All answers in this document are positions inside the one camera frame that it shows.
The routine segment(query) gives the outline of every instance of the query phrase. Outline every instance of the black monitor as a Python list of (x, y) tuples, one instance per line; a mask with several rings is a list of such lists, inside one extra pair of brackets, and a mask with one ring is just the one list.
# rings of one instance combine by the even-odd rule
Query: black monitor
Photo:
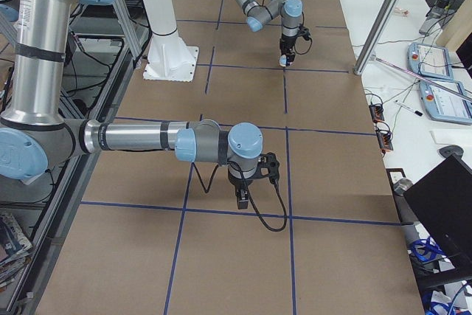
[(472, 169), (451, 155), (404, 194), (456, 268), (472, 266)]

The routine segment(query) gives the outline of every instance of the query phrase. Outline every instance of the pen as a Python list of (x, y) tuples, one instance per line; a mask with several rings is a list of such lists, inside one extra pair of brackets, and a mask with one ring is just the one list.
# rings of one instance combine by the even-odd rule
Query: pen
[(397, 105), (399, 105), (400, 107), (403, 107), (404, 109), (406, 109), (406, 110), (408, 110), (408, 111), (410, 111), (410, 112), (413, 112), (413, 113), (416, 114), (417, 116), (420, 116), (420, 117), (421, 117), (421, 116), (423, 115), (422, 112), (416, 111), (416, 110), (414, 110), (413, 108), (411, 108), (411, 107), (405, 105), (404, 103), (401, 103), (401, 102), (398, 101), (398, 100), (395, 100), (395, 103), (396, 103)]

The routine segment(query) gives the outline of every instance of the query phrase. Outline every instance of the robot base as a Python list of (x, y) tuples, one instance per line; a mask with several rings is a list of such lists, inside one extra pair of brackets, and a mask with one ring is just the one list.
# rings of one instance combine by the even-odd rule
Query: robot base
[(171, 43), (153, 38), (143, 77), (147, 80), (192, 81), (197, 58), (198, 47), (187, 46), (180, 37)]

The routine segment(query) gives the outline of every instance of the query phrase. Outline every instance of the white table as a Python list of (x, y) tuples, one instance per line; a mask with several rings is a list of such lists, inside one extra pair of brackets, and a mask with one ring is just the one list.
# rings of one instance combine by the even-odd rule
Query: white table
[[(341, 0), (353, 46), (362, 45), (365, 42), (382, 2), (383, 0)], [(380, 43), (414, 40), (420, 37), (418, 30), (429, 9), (425, 0), (400, 0), (398, 6), (407, 9), (409, 15), (407, 17), (393, 15), (383, 32)], [(425, 43), (430, 44), (439, 33), (440, 31), (433, 33), (425, 39)], [(406, 51), (410, 43), (406, 41), (395, 44), (381, 44), (376, 47), (375, 52), (379, 58), (397, 66), (408, 68)], [(354, 47), (354, 50), (358, 55), (361, 47)], [(459, 62), (459, 58), (455, 53), (451, 53), (451, 59), (453, 63)], [(465, 88), (472, 91), (472, 80), (464, 69), (454, 69), (454, 79), (462, 81)], [(388, 100), (410, 86), (414, 82), (414, 78), (376, 62), (367, 65), (362, 74), (362, 81), (364, 88), (378, 94), (383, 100)], [(402, 100), (406, 92), (396, 99)], [(384, 116), (391, 128), (394, 125), (394, 116), (399, 109), (394, 101), (392, 100), (384, 106)], [(425, 112), (421, 105), (418, 85), (414, 86), (405, 104)], [(426, 113), (422, 117), (418, 117), (412, 112), (402, 109), (394, 129), (392, 141), (394, 151), (387, 153), (383, 159), (385, 167), (402, 167), (408, 179), (414, 183), (421, 179), (443, 160), (443, 157), (437, 151), (444, 145), (437, 145), (434, 142), (430, 133), (434, 129), (472, 128), (468, 125), (433, 121), (429, 119)], [(465, 151), (463, 160), (469, 166), (472, 166), (472, 146), (463, 146), (463, 148)]]

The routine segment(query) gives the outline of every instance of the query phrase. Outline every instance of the computer mouse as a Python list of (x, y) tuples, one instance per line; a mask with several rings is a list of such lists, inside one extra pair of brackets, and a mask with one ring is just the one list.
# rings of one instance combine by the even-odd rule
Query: computer mouse
[(443, 147), (438, 151), (440, 152), (441, 156), (444, 156), (445, 158), (448, 158), (452, 154), (456, 154), (459, 158), (462, 158), (464, 155), (464, 149), (458, 145), (448, 145), (447, 147)]

